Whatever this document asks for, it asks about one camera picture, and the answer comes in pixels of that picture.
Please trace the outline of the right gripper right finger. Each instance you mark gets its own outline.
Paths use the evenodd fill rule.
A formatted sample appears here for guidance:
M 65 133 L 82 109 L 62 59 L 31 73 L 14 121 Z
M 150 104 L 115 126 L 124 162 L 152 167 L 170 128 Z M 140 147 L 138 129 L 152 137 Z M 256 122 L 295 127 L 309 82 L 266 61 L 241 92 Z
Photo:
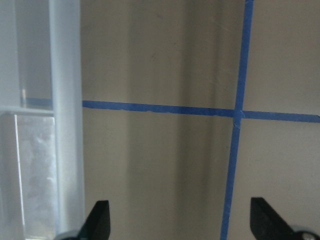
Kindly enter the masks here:
M 297 240 L 293 229 L 262 197 L 250 200 L 250 230 L 256 240 Z

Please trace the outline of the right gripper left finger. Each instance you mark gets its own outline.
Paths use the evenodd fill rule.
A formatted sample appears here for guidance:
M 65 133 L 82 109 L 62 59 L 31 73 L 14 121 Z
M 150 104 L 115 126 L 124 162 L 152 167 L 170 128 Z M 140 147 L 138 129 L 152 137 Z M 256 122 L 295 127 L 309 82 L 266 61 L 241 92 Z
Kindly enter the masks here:
M 79 231 L 80 240 L 108 240 L 111 234 L 110 206 L 108 200 L 95 203 Z

